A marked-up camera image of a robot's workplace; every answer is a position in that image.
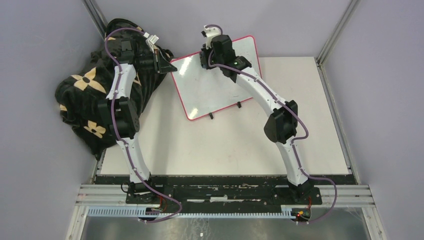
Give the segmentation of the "red framed whiteboard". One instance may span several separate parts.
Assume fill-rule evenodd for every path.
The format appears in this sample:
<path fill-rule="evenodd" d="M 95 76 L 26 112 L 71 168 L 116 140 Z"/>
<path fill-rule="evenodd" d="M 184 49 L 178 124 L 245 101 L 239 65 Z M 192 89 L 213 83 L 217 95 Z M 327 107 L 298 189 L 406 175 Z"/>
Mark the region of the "red framed whiteboard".
<path fill-rule="evenodd" d="M 223 75 L 219 68 L 201 67 L 200 53 L 173 59 L 177 68 L 171 76 L 186 118 L 190 121 L 251 99 L 239 85 Z"/>

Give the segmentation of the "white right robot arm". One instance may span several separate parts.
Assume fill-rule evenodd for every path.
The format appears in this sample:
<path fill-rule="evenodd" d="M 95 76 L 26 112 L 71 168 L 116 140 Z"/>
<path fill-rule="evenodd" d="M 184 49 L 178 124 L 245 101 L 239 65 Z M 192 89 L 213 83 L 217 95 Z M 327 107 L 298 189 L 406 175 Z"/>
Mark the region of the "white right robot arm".
<path fill-rule="evenodd" d="M 236 55 L 231 38 L 226 34 L 209 36 L 200 52 L 204 69 L 219 68 L 222 74 L 247 91 L 261 106 L 268 119 L 263 127 L 266 137 L 276 144 L 287 171 L 289 198 L 301 204 L 314 187 L 302 168 L 296 150 L 298 104 L 286 101 L 273 91 L 244 56 Z"/>

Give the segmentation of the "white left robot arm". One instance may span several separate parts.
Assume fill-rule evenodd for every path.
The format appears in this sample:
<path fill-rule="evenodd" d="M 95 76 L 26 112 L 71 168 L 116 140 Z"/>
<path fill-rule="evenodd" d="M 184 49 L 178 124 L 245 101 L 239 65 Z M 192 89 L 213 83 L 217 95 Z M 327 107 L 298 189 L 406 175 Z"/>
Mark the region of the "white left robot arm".
<path fill-rule="evenodd" d="M 124 39 L 121 42 L 121 55 L 112 58 L 116 67 L 110 92 L 98 102 L 97 107 L 103 124 L 109 128 L 124 154 L 130 172 L 127 194 L 131 197 L 138 195 L 147 204 L 156 200 L 158 191 L 149 185 L 151 172 L 138 142 L 140 120 L 137 108 L 131 101 L 132 84 L 137 76 L 136 64 L 157 74 L 177 71 L 159 48 L 151 45 L 150 49 L 151 54 L 141 54 L 135 40 Z"/>

